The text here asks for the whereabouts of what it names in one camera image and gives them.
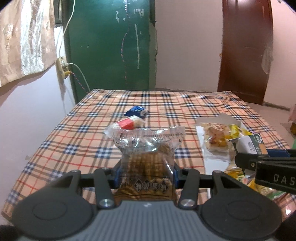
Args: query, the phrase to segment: plaid tablecloth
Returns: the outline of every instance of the plaid tablecloth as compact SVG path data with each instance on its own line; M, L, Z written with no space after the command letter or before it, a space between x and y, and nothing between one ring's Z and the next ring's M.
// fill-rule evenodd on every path
M73 169L92 173L98 167L113 167L121 158L111 139L103 134L106 126L119 121L123 114L140 105L150 110L146 127L163 129L185 126L185 140L175 152L180 167L193 167L204 173L202 152L195 130L195 118L213 117L224 112L242 121L249 130L260 133L267 148L288 148L287 143L252 108L232 92L186 93L161 91L115 91L95 89L81 100L40 145L25 166L4 208L3 216L10 219L15 204ZM83 196L95 202L93 188ZM205 191L199 203L206 201ZM277 200L283 218L296 209L294 197L287 194Z

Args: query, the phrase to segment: red and white wrapper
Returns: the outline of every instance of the red and white wrapper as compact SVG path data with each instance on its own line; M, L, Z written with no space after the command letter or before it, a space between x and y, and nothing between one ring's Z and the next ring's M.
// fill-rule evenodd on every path
M115 123L107 126L104 130L104 133L108 137L112 137L114 130L116 130L116 129L133 130L135 128L142 127L144 125L144 123L145 123L145 121L143 119L133 115L131 117L120 120L118 122L115 122Z

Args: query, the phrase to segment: electrical outlet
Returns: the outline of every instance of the electrical outlet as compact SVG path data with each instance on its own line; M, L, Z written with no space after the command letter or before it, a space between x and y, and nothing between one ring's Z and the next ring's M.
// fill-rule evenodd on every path
M66 56L59 57L56 60L56 67L62 79L65 79L70 75L69 73L65 73L65 72L69 72L68 66L65 66L66 63L67 63Z

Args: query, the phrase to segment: screw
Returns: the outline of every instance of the screw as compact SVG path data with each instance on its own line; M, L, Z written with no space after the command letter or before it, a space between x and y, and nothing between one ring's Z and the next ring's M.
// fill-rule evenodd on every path
M193 201L192 199L183 199L181 200L180 204L183 207L192 207L195 204L195 201Z
M102 206L102 207L111 207L113 205L113 201L109 198L105 198L105 199L102 199L99 204Z

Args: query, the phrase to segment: pink wall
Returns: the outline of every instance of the pink wall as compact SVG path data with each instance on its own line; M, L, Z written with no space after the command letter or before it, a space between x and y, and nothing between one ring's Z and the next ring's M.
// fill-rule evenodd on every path
M54 29L56 41L59 31L61 27ZM28 162L26 156L32 157L74 105L70 79L58 81L55 65L0 88L0 211Z
M271 0L274 45L264 101L290 108L296 104L296 13Z
M156 87L217 91L222 0L156 0Z

